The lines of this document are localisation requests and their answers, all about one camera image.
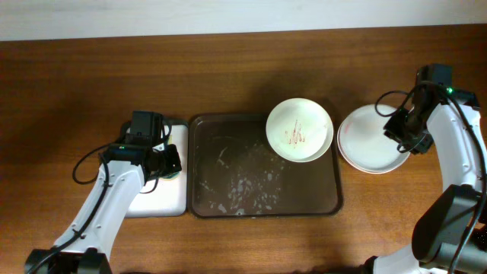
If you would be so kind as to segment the green yellow sponge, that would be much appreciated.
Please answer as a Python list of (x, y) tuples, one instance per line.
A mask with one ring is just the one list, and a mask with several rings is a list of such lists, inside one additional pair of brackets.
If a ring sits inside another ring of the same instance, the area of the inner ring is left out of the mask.
[(179, 175), (180, 175), (180, 172), (176, 172), (176, 173), (172, 173), (172, 174), (167, 174), (167, 175), (164, 175), (164, 176), (160, 176), (159, 179), (160, 180), (174, 180)]

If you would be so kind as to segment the cream white plate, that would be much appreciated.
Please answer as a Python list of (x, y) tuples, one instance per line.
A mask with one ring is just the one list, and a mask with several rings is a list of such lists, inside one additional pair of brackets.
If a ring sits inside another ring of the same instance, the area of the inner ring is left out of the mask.
[(266, 120), (269, 145), (279, 156), (292, 162), (318, 159), (331, 147), (333, 136), (333, 122), (328, 112), (305, 98), (282, 101)]

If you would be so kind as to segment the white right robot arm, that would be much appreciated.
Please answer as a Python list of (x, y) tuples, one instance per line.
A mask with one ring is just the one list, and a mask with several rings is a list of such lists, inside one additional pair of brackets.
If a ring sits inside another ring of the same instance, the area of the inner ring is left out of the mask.
[(412, 109), (389, 114), (387, 137), (403, 148), (429, 137), (436, 146), (444, 191), (416, 223), (410, 245), (372, 257), (367, 273), (486, 271), (486, 147), (475, 94), (421, 84)]

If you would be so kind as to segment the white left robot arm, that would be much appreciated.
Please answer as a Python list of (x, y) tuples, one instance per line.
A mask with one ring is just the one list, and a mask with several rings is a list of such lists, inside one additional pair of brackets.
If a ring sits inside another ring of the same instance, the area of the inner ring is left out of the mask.
[(26, 273), (111, 273), (110, 253), (132, 201), (148, 180), (182, 170), (174, 144), (161, 151), (120, 143), (98, 149), (100, 167), (90, 194), (51, 248), (31, 251)]

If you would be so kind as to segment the white tray with black rim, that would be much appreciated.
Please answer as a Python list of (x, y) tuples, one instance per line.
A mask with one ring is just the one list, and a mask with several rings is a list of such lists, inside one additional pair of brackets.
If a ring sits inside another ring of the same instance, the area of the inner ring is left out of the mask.
[(183, 119), (169, 119), (171, 133), (168, 145), (177, 147), (182, 170), (172, 177), (155, 179), (142, 188), (126, 213), (127, 218), (158, 218), (182, 215), (186, 211), (189, 127)]

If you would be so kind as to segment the brown plastic tray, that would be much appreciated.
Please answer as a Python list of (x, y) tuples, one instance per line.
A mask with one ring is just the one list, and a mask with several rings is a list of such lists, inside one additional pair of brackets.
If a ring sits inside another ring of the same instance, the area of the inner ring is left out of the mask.
[(187, 208), (197, 218), (335, 215), (343, 206), (335, 147), (295, 163), (267, 142), (262, 114), (207, 114), (189, 125)]

